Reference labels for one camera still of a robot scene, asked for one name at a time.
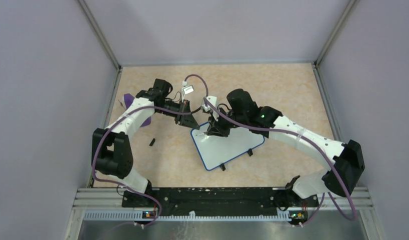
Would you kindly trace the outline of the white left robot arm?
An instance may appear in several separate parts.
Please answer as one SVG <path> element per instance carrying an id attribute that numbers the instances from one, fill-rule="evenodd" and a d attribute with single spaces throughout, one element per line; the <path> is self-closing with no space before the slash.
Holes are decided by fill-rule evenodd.
<path id="1" fill-rule="evenodd" d="M 141 207 L 153 200 L 148 190 L 149 181 L 134 169 L 134 157 L 130 139 L 141 126 L 159 113 L 170 116 L 175 124 L 190 129 L 199 129 L 189 100 L 175 102 L 167 98 L 173 86 L 166 80 L 155 79 L 148 90 L 141 90 L 125 112 L 106 128 L 97 128 L 92 135 L 92 173 L 111 176 L 111 183 L 125 186 L 135 192 L 133 199 Z"/>

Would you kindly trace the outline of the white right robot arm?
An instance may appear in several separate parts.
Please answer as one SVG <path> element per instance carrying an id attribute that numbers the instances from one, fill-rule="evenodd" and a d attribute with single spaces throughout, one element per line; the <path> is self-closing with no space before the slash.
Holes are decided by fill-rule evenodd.
<path id="1" fill-rule="evenodd" d="M 234 128 L 245 128 L 267 139 L 280 141 L 317 161 L 322 170 L 293 179 L 286 191 L 286 201 L 299 206 L 306 198 L 331 192 L 341 197 L 351 196 L 365 170 L 361 145 L 321 136 L 290 120 L 281 111 L 270 106 L 258 106 L 251 95 L 235 89 L 227 95 L 229 111 L 218 108 L 208 96 L 203 98 L 202 109 L 210 114 L 211 132 L 227 137 Z"/>

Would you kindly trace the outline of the blue framed whiteboard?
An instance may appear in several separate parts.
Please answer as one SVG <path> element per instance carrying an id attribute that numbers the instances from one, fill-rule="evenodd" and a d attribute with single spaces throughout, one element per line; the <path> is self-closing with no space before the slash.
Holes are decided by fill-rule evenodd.
<path id="1" fill-rule="evenodd" d="M 197 134 L 205 133 L 208 126 L 209 123 L 206 122 L 200 125 L 200 129 L 190 131 L 192 141 L 207 171 L 217 169 L 241 155 L 251 156 L 253 149 L 265 143 L 264 136 L 243 127 L 231 129 L 228 137 L 195 137 Z"/>

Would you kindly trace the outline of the black marker cap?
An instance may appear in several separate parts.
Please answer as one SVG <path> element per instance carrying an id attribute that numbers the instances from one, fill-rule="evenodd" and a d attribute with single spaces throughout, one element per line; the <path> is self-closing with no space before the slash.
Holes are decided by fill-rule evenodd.
<path id="1" fill-rule="evenodd" d="M 151 140 L 151 142 L 149 143 L 149 146 L 152 147 L 152 146 L 155 144 L 155 142 L 156 142 L 156 139 L 153 138 L 153 139 Z"/>

